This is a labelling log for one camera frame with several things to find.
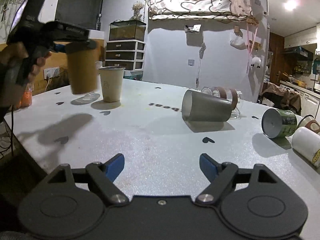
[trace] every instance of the fish tank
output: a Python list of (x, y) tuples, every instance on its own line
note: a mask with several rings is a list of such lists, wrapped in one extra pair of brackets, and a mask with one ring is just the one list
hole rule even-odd
[(139, 20), (113, 22), (110, 24), (109, 41), (144, 41), (146, 23)]

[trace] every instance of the yellow smiley face sticker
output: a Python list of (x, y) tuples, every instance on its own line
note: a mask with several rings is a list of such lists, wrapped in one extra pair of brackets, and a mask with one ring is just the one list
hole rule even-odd
[(315, 156), (312, 159), (312, 163), (315, 164), (319, 158), (320, 158), (320, 150), (316, 152)]

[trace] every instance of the cartoon bear pattern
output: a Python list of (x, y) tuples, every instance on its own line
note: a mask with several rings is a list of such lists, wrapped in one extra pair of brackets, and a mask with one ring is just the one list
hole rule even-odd
[(253, 17), (251, 0), (147, 0), (150, 19), (209, 18), (244, 21)]

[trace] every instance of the countertop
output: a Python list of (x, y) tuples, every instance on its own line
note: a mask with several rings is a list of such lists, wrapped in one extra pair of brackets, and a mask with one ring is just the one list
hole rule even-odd
[[(320, 175), (292, 150), (291, 138), (276, 144), (263, 134), (261, 118), (269, 107), (244, 101), (240, 119), (187, 124), (180, 111), (186, 90), (124, 79), (119, 106), (104, 103), (102, 96), (79, 105), (75, 99), (80, 96), (63, 87), (34, 96), (32, 106), (15, 112), (14, 134), (47, 173), (62, 163), (83, 168), (124, 154), (124, 170), (115, 185), (130, 198), (191, 195), (194, 199), (209, 185), (199, 168), (202, 153), (239, 168), (263, 163), (307, 204), (309, 215), (301, 237), (319, 240)], [(101, 88), (96, 92), (102, 95)], [(11, 127), (10, 115), (5, 121)], [(205, 137), (215, 143), (203, 143)]]
[(296, 90), (300, 90), (300, 91), (302, 91), (302, 92), (305, 92), (305, 93), (307, 93), (307, 94), (309, 94), (309, 95), (312, 95), (312, 96), (320, 99), (320, 94), (317, 94), (317, 93), (315, 93), (315, 92), (313, 92), (313, 91), (310, 91), (310, 90), (308, 90), (308, 89), (305, 89), (305, 88), (302, 88), (302, 87), (293, 85), (293, 84), (291, 84), (291, 83), (289, 83), (289, 82), (285, 82), (285, 81), (280, 81), (280, 83), (283, 84), (283, 85), (285, 85), (285, 86), (287, 86), (287, 87), (291, 87), (291, 88), (294, 88), (294, 89), (296, 89)]

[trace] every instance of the black heart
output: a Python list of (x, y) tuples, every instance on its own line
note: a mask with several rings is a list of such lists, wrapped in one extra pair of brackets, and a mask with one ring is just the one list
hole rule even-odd
[(110, 111), (102, 111), (102, 112), (100, 112), (100, 114), (103, 114), (103, 115), (108, 115), (110, 113), (111, 113)]
[(66, 144), (68, 141), (69, 141), (69, 137), (65, 136), (65, 137), (60, 137), (56, 139), (54, 142), (60, 142), (61, 144)]
[(208, 138), (208, 137), (204, 137), (203, 140), (202, 140), (202, 142), (204, 142), (204, 143), (208, 143), (208, 142), (215, 143), (214, 140), (212, 140), (212, 139), (210, 139), (210, 138)]

